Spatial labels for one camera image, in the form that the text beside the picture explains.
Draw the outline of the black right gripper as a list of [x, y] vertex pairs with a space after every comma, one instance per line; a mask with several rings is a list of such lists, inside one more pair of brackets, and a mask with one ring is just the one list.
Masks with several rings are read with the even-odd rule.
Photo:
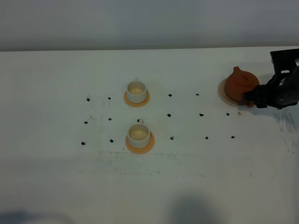
[[274, 107], [283, 109], [299, 102], [299, 70], [274, 75], [265, 85], [241, 94], [242, 102], [257, 108]]

